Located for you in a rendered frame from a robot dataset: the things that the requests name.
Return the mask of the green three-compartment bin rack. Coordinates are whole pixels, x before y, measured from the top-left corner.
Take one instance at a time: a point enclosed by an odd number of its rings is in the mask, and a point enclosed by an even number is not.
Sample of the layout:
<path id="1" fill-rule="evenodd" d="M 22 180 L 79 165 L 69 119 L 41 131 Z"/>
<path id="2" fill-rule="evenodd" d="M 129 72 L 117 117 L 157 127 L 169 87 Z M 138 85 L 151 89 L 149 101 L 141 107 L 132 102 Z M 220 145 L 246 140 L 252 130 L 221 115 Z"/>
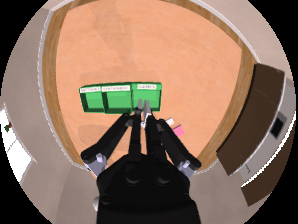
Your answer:
<path id="1" fill-rule="evenodd" d="M 145 99 L 149 100 L 152 112 L 160 112 L 162 86 L 161 82 L 113 82 L 78 89 L 84 113 L 132 114 L 139 98 L 142 98 L 142 112 Z"/>

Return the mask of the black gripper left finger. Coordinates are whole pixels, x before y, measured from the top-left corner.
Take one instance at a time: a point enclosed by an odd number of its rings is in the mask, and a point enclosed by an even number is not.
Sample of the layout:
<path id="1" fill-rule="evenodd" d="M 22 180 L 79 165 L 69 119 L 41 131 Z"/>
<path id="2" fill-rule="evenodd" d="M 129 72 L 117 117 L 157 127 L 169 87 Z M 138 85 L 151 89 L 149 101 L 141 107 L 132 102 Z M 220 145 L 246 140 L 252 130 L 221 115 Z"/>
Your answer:
<path id="1" fill-rule="evenodd" d="M 138 107 L 135 107 L 134 116 L 129 113 L 123 113 L 97 143 L 81 152 L 80 156 L 85 166 L 89 171 L 92 171 L 96 177 L 105 170 L 107 160 L 112 155 L 128 127 L 132 126 L 125 178 L 132 184 L 139 182 L 142 176 L 141 117 L 142 99 L 139 98 Z"/>

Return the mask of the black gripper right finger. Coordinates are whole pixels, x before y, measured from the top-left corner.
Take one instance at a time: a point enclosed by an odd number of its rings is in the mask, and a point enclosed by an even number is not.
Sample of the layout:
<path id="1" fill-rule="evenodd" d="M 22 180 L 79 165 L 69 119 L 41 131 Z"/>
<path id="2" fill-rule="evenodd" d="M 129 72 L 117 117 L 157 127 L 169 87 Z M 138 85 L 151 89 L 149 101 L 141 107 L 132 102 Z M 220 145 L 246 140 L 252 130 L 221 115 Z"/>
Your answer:
<path id="1" fill-rule="evenodd" d="M 149 100 L 145 100 L 143 114 L 146 150 L 147 154 L 153 154 L 157 181 L 165 184 L 173 178 L 166 152 L 173 165 L 189 179 L 201 167 L 201 162 L 187 150 L 164 119 L 155 119 Z"/>

